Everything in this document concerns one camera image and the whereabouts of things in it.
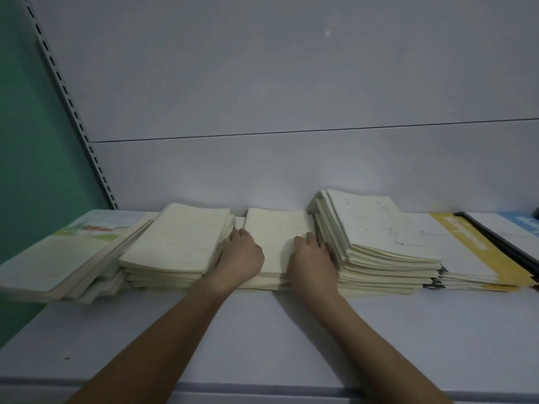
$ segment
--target stack of paper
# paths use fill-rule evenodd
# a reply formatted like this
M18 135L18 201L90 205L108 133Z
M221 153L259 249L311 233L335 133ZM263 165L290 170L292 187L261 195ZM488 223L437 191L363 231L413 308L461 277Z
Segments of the stack of paper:
M539 221L525 213L457 213L495 246L539 276Z
M113 295L121 286L120 254L152 223L154 216L155 213L91 210L0 265L0 289L19 300L78 300L108 271L114 281L104 294Z
M187 288L211 269L234 228L228 208L168 204L120 257L135 287Z
M439 276L440 256L389 197L322 190L316 203L346 296L409 294Z
M286 269L294 251L294 237L314 233L314 224L306 211L273 211L249 208L245 229L264 252L260 273L241 287L277 290L286 288Z
M437 284L448 289L511 291L534 285L528 271L492 245L468 221L447 213L408 214L443 257Z

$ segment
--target yellow stripe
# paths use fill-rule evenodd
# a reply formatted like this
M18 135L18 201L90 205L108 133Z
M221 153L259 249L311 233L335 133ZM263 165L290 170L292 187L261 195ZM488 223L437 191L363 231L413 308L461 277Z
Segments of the yellow stripe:
M432 213L430 216L492 269L501 282L511 281L521 286L536 284L528 271L497 249L464 218L449 213Z

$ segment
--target black horizontal line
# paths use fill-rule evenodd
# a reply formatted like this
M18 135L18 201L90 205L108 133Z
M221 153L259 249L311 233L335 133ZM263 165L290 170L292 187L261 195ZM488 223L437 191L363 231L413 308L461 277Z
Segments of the black horizontal line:
M176 137L150 137L145 139L122 139L122 140L103 140L95 141L93 143L120 143L120 142L143 142L150 140L173 140L173 139L198 139L201 137L230 137L230 136L260 136L260 135L281 135L285 133L312 133L312 132L333 132L339 130L365 130L365 129L378 129L378 128L421 128L426 126L446 126L446 125L459 125L459 124L476 124L476 123L499 123L501 121L538 121L539 117L530 117L525 119L502 119L497 121L454 121L449 123L422 123L422 124L409 124L399 126L373 126L364 128L321 128L313 130L289 130L283 132L256 132L256 133L236 133L231 135L204 135L204 136L176 136Z

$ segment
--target book with blue stripe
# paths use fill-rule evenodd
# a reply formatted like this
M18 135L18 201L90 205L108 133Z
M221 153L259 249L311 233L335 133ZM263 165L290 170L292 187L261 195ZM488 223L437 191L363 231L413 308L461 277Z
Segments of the book with blue stripe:
M527 213L456 213L501 251L534 275L539 275L539 220Z

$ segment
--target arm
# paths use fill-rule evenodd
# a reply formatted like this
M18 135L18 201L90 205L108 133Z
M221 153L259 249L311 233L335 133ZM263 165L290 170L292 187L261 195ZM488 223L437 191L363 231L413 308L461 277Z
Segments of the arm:
M327 245L296 237L288 264L292 290L354 362L367 398L387 404L450 404L441 390L376 333L337 291Z
M263 263L262 249L249 233L233 230L223 243L217 268L195 282L184 299L67 403L165 403L223 302L235 288L255 277Z

